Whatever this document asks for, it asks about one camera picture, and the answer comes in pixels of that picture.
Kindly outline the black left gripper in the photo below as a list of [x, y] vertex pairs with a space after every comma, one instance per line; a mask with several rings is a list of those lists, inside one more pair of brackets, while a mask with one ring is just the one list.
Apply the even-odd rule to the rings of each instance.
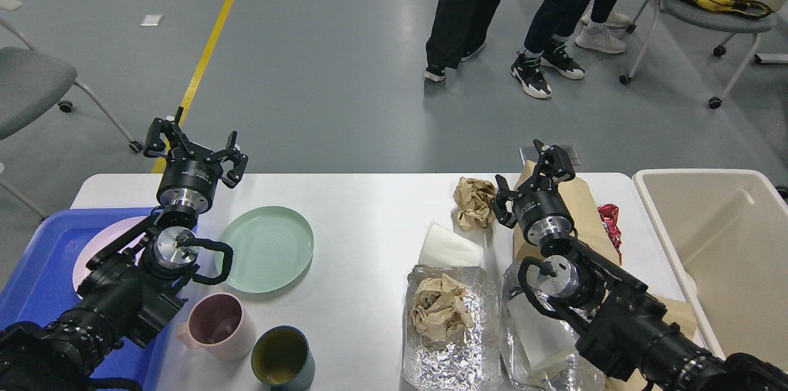
[[174, 119], [156, 117], [151, 122], [143, 146], [147, 158], [166, 158], [168, 161], [157, 191], [162, 206], [181, 204], [203, 214], [213, 206], [219, 180], [234, 188], [244, 177], [248, 155], [237, 146], [237, 131], [229, 134], [225, 149], [212, 151], [207, 162], [188, 160], [193, 156], [193, 145], [181, 130], [179, 121], [184, 107], [178, 107]]

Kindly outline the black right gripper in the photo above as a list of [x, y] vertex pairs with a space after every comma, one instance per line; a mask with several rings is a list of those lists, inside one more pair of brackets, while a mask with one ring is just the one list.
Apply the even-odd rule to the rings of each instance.
[[[520, 192], [510, 189], [505, 177], [496, 174], [497, 189], [491, 211], [504, 227], [513, 229], [518, 223], [526, 242], [568, 239], [574, 229], [574, 221], [557, 187], [561, 182], [574, 180], [574, 166], [562, 147], [548, 146], [538, 139], [534, 139], [533, 144], [539, 158], [533, 173], [525, 181], [530, 191], [526, 190], [520, 196]], [[509, 202], [513, 203], [514, 214], [507, 207]]]

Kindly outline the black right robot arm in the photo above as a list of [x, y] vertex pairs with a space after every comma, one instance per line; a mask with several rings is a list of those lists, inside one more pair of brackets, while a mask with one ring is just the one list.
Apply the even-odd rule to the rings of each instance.
[[603, 374], [630, 379], [641, 372], [646, 388], [664, 390], [785, 390], [786, 373], [746, 353], [725, 360], [693, 343], [677, 323], [664, 322], [666, 306], [647, 284], [594, 251], [577, 236], [559, 184], [575, 178], [562, 147], [534, 141], [533, 173], [512, 190], [496, 176], [491, 209], [501, 225], [520, 227], [540, 257], [527, 256], [518, 282], [529, 303], [579, 335], [575, 348]]

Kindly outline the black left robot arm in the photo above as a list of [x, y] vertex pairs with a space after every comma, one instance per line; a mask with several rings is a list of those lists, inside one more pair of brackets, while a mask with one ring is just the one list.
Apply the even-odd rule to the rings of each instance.
[[217, 151], [192, 142], [180, 128], [182, 113], [153, 119], [142, 152], [166, 162], [158, 205], [87, 261], [81, 301], [47, 326], [20, 321], [2, 330], [3, 390], [140, 390], [133, 379], [93, 373], [124, 339], [145, 348], [157, 337], [185, 305], [177, 294], [190, 281], [228, 279], [233, 248], [193, 230], [217, 184], [240, 183], [248, 157], [237, 132]]

